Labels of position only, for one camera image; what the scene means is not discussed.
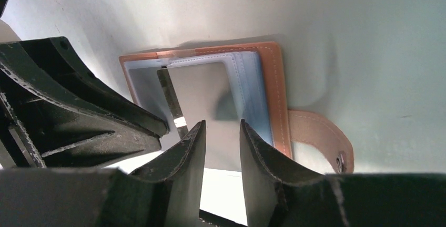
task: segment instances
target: wallet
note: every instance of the wallet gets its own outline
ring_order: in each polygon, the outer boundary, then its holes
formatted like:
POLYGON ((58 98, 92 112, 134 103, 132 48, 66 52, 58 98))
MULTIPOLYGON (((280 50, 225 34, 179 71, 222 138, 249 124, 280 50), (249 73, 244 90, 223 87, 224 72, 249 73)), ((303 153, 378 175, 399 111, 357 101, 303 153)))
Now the wallet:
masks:
POLYGON ((128 62, 243 51, 255 52, 259 56, 273 146, 287 157, 292 158, 291 142, 305 143, 318 149, 336 173, 353 172, 353 147, 336 125, 324 116, 313 112, 288 110, 282 54, 280 46, 275 42, 156 51, 124 55, 119 60, 130 87, 131 96, 136 104, 141 105, 135 94, 129 69, 126 68, 128 62))

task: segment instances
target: wallet strap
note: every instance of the wallet strap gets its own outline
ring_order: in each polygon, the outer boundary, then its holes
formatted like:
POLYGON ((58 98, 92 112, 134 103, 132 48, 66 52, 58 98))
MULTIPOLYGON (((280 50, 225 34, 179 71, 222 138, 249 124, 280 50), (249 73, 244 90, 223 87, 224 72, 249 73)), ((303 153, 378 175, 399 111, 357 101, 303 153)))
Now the wallet strap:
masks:
POLYGON ((309 111, 288 110, 291 141, 318 149, 336 173, 354 170, 353 146, 326 117, 309 111))

